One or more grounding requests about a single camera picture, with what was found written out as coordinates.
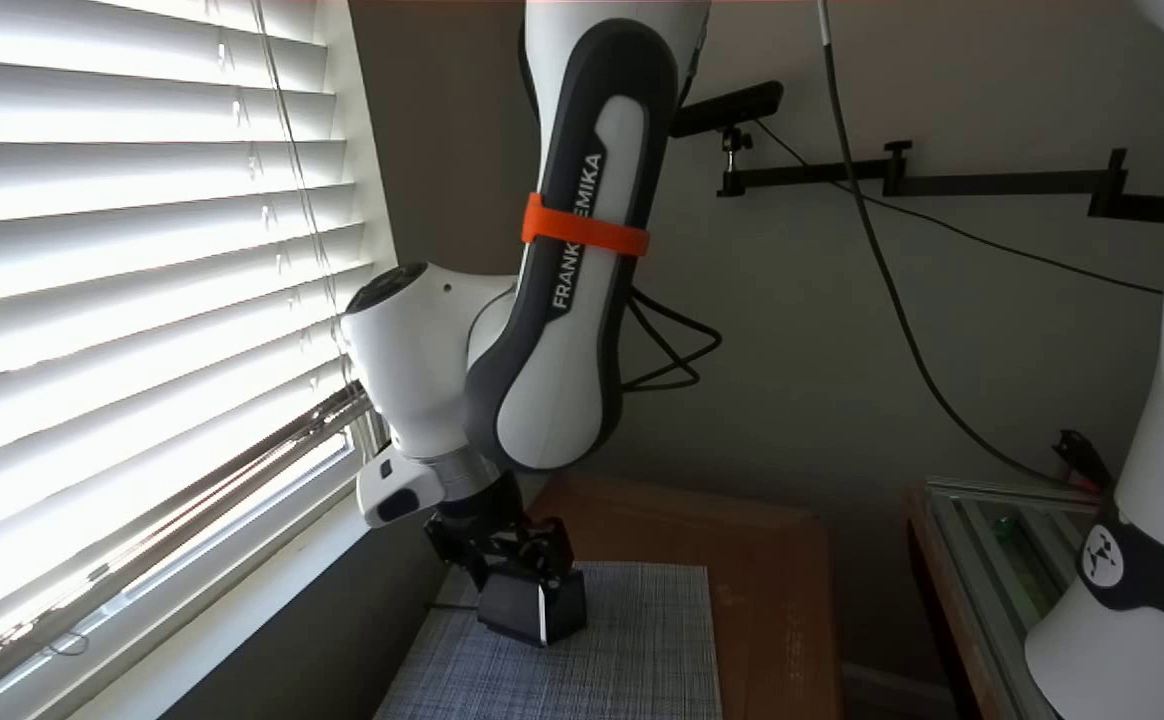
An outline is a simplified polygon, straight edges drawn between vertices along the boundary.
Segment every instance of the cable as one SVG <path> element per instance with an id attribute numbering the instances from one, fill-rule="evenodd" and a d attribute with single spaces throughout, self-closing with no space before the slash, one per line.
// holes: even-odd
<path id="1" fill-rule="evenodd" d="M 943 417 L 969 434 L 975 439 L 987 457 L 996 457 L 1002 463 L 1031 476 L 1031 480 L 1044 480 L 1044 482 L 1062 482 L 1057 476 L 1041 472 L 1041 469 L 1027 469 L 1026 461 L 1008 457 L 1005 449 L 996 449 L 987 434 L 981 434 L 958 408 L 952 398 L 940 392 L 930 360 L 926 360 L 926 347 L 916 342 L 916 330 L 909 324 L 909 312 L 903 312 L 903 295 L 900 295 L 900 284 L 894 275 L 894 265 L 881 247 L 881 237 L 872 227 L 872 216 L 867 216 L 867 198 L 865 198 L 865 188 L 862 188 L 862 174 L 855 174 L 855 157 L 851 157 L 851 136 L 847 136 L 847 114 L 846 114 L 846 101 L 840 101 L 840 84 L 836 84 L 836 57 L 831 57 L 831 24 L 829 24 L 829 0 L 818 0 L 819 9 L 819 38 L 826 38 L 826 78 L 829 78 L 829 104 L 831 104 L 831 122 L 836 122 L 836 141 L 840 141 L 840 152 L 846 152 L 846 164 L 847 164 L 847 188 L 851 188 L 851 198 L 855 198 L 855 216 L 862 216 L 862 227 L 867 237 L 867 252 L 890 284 L 890 300 L 894 300 L 894 312 L 900 319 L 900 330 L 903 330 L 903 342 L 909 342 L 909 354 L 916 363 L 916 371 L 926 377 L 930 392 L 938 396 L 938 405 L 943 408 Z"/>
<path id="2" fill-rule="evenodd" d="M 782 143 L 800 169 L 814 169 L 814 161 L 805 161 L 784 136 L 775 136 L 766 121 L 754 121 L 772 143 Z M 940 216 L 930 216 L 930 212 L 916 212 L 916 206 L 903 206 L 903 205 L 894 205 L 894 198 L 881 198 L 881 197 L 867 197 L 867 205 L 878 206 L 890 206 L 897 216 L 914 216 L 914 218 L 926 218 L 926 224 L 938 224 L 962 241 L 973 241 L 973 244 L 986 244 L 986 247 L 996 247 L 1005 254 L 1019 254 L 1019 260 L 1031 260 L 1031 265 L 1049 265 L 1049 266 L 1062 266 L 1062 270 L 1071 270 L 1071 275 L 1084 275 L 1084 280 L 1099 280 L 1099 284 L 1111 284 L 1111 288 L 1129 288 L 1129 290 L 1144 290 L 1144 295 L 1164 295 L 1159 288 L 1151 284 L 1136 284 L 1136 280 L 1122 280 L 1122 275 L 1106 275 L 1106 270 L 1092 270 L 1092 266 L 1082 266 L 1082 265 L 1063 265 L 1063 260 L 1051 260 L 1051 254 L 1037 254 L 1037 252 L 1026 252 L 1026 247 L 1014 247 L 1014 244 L 1002 244 L 992 237 L 981 237 L 981 232 L 969 232 L 962 224 L 947 224 Z"/>
<path id="3" fill-rule="evenodd" d="M 653 295 L 640 290 L 640 288 L 633 288 L 633 295 L 628 295 L 628 312 L 633 312 L 637 324 L 640 324 L 640 329 L 661 342 L 661 350 L 667 354 L 667 363 L 661 363 L 661 367 L 653 367 L 653 371 L 643 371 L 643 377 L 637 377 L 637 381 L 624 381 L 624 392 L 667 392 L 667 386 L 692 386 L 692 383 L 699 383 L 699 371 L 692 367 L 692 360 L 717 350 L 717 347 L 723 342 L 723 330 L 717 330 L 713 324 L 699 324 L 699 319 L 692 319 L 692 314 L 686 314 L 686 312 L 677 312 L 677 307 L 653 300 Z M 667 319 L 677 319 L 677 324 L 686 324 L 686 329 L 708 334 L 708 342 L 696 347 L 696 350 L 690 350 L 690 354 L 677 350 L 677 347 L 667 342 L 667 334 L 647 319 L 647 312 L 667 314 Z M 667 371 L 690 371 L 690 381 L 653 383 L 656 377 L 667 377 Z"/>

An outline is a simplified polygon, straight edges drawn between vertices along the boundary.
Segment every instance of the orange band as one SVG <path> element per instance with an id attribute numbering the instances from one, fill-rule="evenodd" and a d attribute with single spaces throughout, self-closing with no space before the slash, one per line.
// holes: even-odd
<path id="1" fill-rule="evenodd" d="M 647 232 L 545 206 L 539 193 L 530 197 L 524 212 L 524 244 L 533 241 L 587 244 L 616 254 L 647 254 Z"/>

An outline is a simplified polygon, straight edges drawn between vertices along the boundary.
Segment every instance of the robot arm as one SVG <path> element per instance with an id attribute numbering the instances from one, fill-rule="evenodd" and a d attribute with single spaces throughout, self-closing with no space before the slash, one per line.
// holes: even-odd
<path id="1" fill-rule="evenodd" d="M 530 0 L 545 152 L 517 280 L 393 266 L 340 324 L 393 429 L 356 476 L 369 528 L 432 507 L 427 535 L 480 583 L 480 616 L 538 645 L 584 623 L 584 583 L 514 472 L 561 472 L 616 429 L 622 314 L 704 16 L 708 0 Z"/>

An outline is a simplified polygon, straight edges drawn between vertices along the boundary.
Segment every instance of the window blinds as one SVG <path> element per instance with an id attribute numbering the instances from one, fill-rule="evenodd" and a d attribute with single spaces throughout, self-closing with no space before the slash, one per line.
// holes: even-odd
<path id="1" fill-rule="evenodd" d="M 0 0 L 0 599 L 349 383 L 320 0 Z"/>

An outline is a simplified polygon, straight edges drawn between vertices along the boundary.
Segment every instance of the window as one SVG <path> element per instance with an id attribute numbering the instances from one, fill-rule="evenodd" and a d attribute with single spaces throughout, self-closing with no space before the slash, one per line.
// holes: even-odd
<path id="1" fill-rule="evenodd" d="M 393 265 L 349 28 L 0 0 L 0 666 L 349 452 L 337 314 Z"/>

